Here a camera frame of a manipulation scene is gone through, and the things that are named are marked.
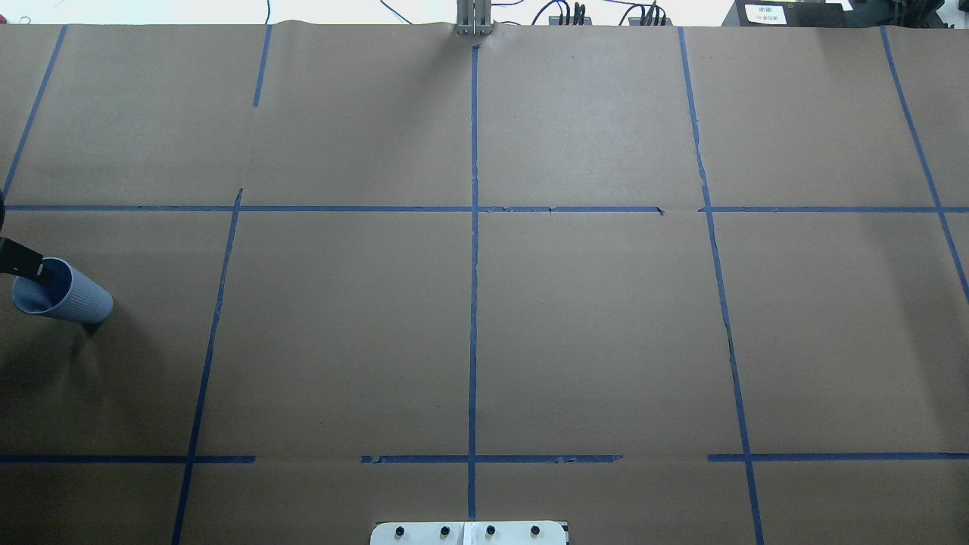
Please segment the light blue ribbed cup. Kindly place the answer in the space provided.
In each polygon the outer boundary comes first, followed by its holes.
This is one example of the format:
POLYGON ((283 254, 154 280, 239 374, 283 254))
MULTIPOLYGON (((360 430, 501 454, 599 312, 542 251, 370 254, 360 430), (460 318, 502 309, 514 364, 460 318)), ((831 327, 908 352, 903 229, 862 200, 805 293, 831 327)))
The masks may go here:
POLYGON ((46 257, 42 263, 51 283, 17 277, 11 286, 11 300, 21 313, 82 325, 99 325, 110 317, 114 298, 106 289, 60 258, 46 257))

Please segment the aluminium frame post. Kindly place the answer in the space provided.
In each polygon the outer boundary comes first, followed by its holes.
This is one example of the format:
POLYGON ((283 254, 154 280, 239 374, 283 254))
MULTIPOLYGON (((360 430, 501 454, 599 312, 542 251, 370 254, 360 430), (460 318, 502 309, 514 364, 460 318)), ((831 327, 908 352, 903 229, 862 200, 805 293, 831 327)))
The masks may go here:
POLYGON ((491 0, 457 0, 456 24, 458 36, 488 36, 494 31, 491 0))

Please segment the black connector block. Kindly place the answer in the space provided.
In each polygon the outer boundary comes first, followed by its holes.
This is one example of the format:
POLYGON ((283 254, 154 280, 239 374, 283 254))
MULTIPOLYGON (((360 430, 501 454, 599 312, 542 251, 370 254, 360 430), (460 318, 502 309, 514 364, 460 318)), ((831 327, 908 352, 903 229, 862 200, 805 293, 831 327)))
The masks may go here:
POLYGON ((551 1, 540 14, 546 13, 551 7, 555 7, 557 13, 547 15, 547 24, 550 26, 591 26, 592 18, 586 13, 585 3, 578 1, 551 1))
POLYGON ((624 11, 620 26, 671 26, 667 11, 657 2, 632 4, 624 11))

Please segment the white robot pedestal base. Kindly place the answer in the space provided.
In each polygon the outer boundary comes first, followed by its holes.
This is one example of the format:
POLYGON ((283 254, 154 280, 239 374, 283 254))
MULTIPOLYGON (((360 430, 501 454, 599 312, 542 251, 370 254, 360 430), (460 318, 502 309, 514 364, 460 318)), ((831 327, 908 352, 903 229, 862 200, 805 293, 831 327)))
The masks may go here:
POLYGON ((375 525, 370 544, 570 544, 566 523, 551 520, 391 522, 375 525))

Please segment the black box with label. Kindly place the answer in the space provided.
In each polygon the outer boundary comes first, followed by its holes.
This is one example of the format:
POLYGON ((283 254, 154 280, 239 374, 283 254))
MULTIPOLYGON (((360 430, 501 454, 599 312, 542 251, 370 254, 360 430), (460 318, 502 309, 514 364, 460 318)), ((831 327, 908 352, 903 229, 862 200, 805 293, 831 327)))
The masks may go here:
POLYGON ((851 1, 734 1, 722 27, 843 28, 851 1))

